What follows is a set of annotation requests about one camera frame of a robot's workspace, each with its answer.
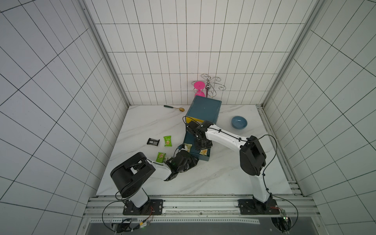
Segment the teal bottom drawer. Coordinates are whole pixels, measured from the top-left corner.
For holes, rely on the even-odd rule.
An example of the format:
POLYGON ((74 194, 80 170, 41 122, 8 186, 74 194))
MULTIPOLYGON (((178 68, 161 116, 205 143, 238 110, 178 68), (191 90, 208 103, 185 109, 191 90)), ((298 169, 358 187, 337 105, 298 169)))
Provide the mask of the teal bottom drawer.
POLYGON ((211 154, 212 141, 198 140, 195 135, 186 131, 181 147, 197 159, 208 162, 211 154))

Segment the cream cookie packet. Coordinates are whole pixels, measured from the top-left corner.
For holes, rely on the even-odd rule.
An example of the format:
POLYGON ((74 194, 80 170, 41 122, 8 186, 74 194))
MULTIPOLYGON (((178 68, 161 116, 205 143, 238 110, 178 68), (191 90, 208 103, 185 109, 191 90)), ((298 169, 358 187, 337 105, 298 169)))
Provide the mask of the cream cookie packet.
POLYGON ((200 150, 200 155, 203 155, 203 156, 207 156, 208 154, 208 149, 203 149, 203 150, 200 150))
POLYGON ((184 150, 190 153, 192 146, 192 144, 184 144, 184 150))

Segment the green cookie packet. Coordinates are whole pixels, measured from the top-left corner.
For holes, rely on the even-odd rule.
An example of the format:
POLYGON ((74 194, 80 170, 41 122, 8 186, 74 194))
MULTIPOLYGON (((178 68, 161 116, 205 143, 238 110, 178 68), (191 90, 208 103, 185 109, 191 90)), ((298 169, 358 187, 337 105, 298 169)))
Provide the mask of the green cookie packet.
POLYGON ((164 136, 164 146, 165 147, 172 147, 171 136, 164 136))
POLYGON ((165 153, 159 152, 158 155, 157 155, 156 162, 158 162, 158 163, 164 163, 165 162, 165 157, 166 157, 165 153))

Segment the yellow drawer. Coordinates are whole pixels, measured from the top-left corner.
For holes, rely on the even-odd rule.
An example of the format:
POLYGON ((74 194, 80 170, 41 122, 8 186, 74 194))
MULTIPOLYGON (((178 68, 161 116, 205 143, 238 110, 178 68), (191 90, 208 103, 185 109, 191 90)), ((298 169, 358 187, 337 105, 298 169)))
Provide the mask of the yellow drawer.
POLYGON ((194 118, 194 117, 188 117, 188 116, 185 117, 185 121, 186 121, 186 123, 190 123, 190 122, 203 123, 204 122, 201 119, 194 118))

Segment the teal drawer cabinet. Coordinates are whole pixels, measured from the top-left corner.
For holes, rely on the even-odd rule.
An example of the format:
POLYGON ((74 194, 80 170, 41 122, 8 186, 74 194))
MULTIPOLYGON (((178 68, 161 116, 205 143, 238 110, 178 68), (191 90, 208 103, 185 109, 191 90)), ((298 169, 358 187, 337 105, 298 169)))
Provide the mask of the teal drawer cabinet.
POLYGON ((222 102, 220 100, 195 96, 185 117, 188 116, 211 122, 213 124, 211 128, 218 129, 216 123, 218 120, 221 104, 222 102))

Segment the black cookie packet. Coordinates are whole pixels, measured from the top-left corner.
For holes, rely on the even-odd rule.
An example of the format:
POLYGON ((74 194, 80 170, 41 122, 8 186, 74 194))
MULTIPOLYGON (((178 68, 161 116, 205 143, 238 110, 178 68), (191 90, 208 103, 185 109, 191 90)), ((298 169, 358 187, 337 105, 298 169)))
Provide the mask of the black cookie packet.
POLYGON ((151 145, 151 146, 158 146, 159 142, 160 142, 160 140, 149 138, 148 141, 147 141, 147 144, 151 145))

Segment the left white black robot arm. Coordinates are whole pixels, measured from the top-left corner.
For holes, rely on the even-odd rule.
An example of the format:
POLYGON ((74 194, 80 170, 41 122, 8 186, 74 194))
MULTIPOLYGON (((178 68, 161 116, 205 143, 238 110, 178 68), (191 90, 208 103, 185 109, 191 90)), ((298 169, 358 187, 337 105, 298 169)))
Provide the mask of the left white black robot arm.
POLYGON ((123 215, 161 215, 164 201, 150 199, 143 184, 150 177, 171 181, 179 173, 195 167, 198 161, 198 158, 186 150, 179 151, 165 163, 153 162, 139 152, 115 167, 110 176, 121 197, 125 199, 123 215))

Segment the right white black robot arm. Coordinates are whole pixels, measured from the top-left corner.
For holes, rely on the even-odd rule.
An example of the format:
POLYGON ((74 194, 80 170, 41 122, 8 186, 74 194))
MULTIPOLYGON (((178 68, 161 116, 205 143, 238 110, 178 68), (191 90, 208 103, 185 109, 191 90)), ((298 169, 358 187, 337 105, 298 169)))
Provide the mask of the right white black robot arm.
POLYGON ((210 149, 212 143, 216 142, 239 153, 240 167, 249 175, 252 186, 252 198, 238 200, 242 215, 280 214, 277 202, 266 186, 266 153, 257 137, 241 137, 227 133, 209 121, 198 123, 192 120, 186 123, 186 131, 194 136, 197 150, 210 149))

